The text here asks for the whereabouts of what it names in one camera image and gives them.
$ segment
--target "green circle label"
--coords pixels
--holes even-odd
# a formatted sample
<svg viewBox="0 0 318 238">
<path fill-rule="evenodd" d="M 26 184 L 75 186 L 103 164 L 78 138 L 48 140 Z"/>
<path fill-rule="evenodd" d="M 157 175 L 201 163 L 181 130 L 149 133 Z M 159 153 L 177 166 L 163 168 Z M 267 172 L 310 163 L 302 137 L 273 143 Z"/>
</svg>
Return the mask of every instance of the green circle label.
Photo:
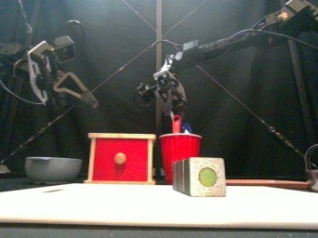
<svg viewBox="0 0 318 238">
<path fill-rule="evenodd" d="M 210 167 L 202 169 L 199 173 L 199 181 L 205 187 L 214 186 L 217 183 L 217 178 L 217 173 Z"/>
</svg>

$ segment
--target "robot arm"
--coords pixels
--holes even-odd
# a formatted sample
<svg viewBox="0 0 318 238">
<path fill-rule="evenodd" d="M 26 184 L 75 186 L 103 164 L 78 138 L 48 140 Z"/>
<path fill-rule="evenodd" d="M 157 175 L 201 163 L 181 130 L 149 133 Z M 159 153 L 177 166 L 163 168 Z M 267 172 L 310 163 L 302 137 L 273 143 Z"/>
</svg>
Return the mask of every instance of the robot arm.
<svg viewBox="0 0 318 238">
<path fill-rule="evenodd" d="M 56 96 L 67 94 L 88 103 L 92 108 L 98 106 L 98 100 L 86 88 L 74 73 L 64 73 L 59 64 L 75 58 L 75 48 L 70 37 L 56 39 L 62 46 L 51 46 L 46 41 L 27 52 L 30 83 L 34 93 L 46 105 L 56 104 Z M 76 84 L 78 92 L 67 88 L 66 83 Z"/>
<path fill-rule="evenodd" d="M 274 34 L 293 36 L 305 31 L 318 32 L 318 8 L 306 0 L 292 0 L 279 11 L 265 16 L 251 29 L 206 45 L 199 45 L 198 40 L 183 44 L 183 50 L 169 55 L 161 72 L 154 74 L 157 86 L 142 84 L 138 88 L 141 98 L 147 102 L 155 98 L 162 100 L 165 114 L 173 115 L 177 108 L 186 109 L 186 93 L 175 78 L 177 73 L 229 51 L 279 43 L 282 38 L 274 37 Z"/>
</svg>

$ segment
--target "cabinet door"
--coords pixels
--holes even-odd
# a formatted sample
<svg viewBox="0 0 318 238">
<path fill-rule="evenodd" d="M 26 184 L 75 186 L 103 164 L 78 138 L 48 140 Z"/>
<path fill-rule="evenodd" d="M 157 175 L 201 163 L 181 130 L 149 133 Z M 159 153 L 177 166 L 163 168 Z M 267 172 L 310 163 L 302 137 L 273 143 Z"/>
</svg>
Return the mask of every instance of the cabinet door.
<svg viewBox="0 0 318 238">
<path fill-rule="evenodd" d="M 115 162 L 118 154 L 124 163 Z M 147 181 L 149 141 L 146 139 L 98 139 L 94 180 Z"/>
</svg>

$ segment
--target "white table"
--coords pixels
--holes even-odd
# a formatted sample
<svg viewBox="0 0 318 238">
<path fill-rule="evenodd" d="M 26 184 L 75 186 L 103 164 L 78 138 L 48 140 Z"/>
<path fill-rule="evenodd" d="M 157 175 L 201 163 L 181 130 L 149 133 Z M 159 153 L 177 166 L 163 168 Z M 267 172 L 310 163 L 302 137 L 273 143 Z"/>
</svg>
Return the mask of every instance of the white table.
<svg viewBox="0 0 318 238">
<path fill-rule="evenodd" d="M 318 194 L 227 186 L 190 197 L 167 185 L 67 184 L 2 192 L 0 223 L 318 231 Z"/>
</svg>

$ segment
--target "red wooden box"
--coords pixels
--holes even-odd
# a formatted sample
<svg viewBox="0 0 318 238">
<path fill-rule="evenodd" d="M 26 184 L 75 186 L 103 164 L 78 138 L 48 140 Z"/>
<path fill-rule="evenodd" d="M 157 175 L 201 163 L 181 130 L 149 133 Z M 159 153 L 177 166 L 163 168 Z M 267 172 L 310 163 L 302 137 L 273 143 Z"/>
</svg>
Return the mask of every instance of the red wooden box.
<svg viewBox="0 0 318 238">
<path fill-rule="evenodd" d="M 154 184 L 153 134 L 90 133 L 87 183 Z"/>
</svg>

